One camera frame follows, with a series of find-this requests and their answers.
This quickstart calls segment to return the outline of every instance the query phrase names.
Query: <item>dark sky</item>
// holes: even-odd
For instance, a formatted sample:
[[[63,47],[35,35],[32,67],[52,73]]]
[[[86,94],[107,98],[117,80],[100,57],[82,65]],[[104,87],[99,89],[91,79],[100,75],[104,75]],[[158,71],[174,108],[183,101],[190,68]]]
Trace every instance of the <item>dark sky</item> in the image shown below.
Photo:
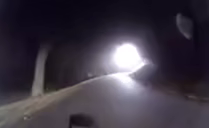
[[[176,30],[174,17],[184,6],[186,1],[181,0],[0,0],[0,88],[29,87],[38,46],[43,41],[54,48],[77,47],[86,54],[86,46],[105,46],[100,40],[106,37],[140,38],[141,31],[146,31],[142,28],[149,26],[155,35],[151,38],[157,40],[144,44],[153,51],[150,57],[158,56],[153,50],[156,43],[164,49],[160,55],[180,51],[184,39]]]

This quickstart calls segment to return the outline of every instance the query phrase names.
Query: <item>asphalt road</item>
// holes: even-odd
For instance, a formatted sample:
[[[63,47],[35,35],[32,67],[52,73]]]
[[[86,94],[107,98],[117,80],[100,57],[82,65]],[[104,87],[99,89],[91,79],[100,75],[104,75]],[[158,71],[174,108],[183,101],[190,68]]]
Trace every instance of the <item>asphalt road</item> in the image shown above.
[[[98,128],[209,128],[209,104],[117,74],[43,97],[0,107],[0,128],[68,128],[71,114],[94,118]]]

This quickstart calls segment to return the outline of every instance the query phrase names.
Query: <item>tree trunk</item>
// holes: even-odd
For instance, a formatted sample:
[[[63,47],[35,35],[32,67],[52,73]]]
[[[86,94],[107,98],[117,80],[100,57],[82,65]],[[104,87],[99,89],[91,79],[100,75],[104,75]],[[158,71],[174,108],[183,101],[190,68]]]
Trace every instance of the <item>tree trunk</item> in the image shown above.
[[[42,44],[35,63],[35,72],[32,85],[32,96],[40,96],[44,93],[44,76],[46,59],[49,53],[50,46]]]

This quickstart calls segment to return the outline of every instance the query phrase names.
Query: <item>bright light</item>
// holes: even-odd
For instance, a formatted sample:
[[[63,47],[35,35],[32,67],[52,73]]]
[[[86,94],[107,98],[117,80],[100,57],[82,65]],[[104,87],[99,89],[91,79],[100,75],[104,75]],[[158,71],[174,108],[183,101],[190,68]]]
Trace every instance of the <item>bright light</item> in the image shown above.
[[[131,44],[123,44],[118,47],[113,59],[119,68],[130,71],[133,71],[138,66],[143,65],[137,48]]]

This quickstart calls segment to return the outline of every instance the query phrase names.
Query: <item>road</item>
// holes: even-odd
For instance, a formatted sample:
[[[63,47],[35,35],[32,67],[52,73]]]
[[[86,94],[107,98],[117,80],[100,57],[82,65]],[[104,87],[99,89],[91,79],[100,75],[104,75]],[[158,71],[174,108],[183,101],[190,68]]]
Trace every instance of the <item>road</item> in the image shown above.
[[[209,128],[209,104],[153,89],[125,74],[0,107],[0,128],[67,128],[75,113],[90,115],[98,128]]]

